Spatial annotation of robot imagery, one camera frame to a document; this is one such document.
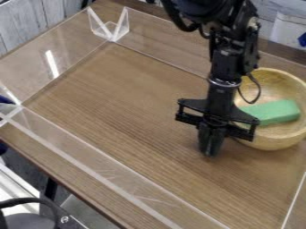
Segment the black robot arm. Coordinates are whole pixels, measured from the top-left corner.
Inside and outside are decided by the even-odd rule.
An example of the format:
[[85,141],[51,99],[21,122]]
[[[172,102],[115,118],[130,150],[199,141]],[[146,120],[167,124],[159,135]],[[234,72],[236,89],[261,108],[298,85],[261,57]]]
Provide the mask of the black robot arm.
[[184,32],[210,41],[208,93],[204,99],[178,100],[175,119],[198,128],[200,152],[214,157],[224,138],[251,141],[259,120],[234,104],[242,77],[258,67],[261,23],[250,0],[162,0],[164,11]]

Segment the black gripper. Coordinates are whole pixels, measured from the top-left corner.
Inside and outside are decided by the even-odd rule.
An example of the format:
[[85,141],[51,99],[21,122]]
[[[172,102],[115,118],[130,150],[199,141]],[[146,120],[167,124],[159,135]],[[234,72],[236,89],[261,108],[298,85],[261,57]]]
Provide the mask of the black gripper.
[[175,119],[198,128],[198,147],[206,156],[216,156],[227,136],[252,141],[259,120],[234,104],[242,81],[208,80],[203,99],[180,98]]

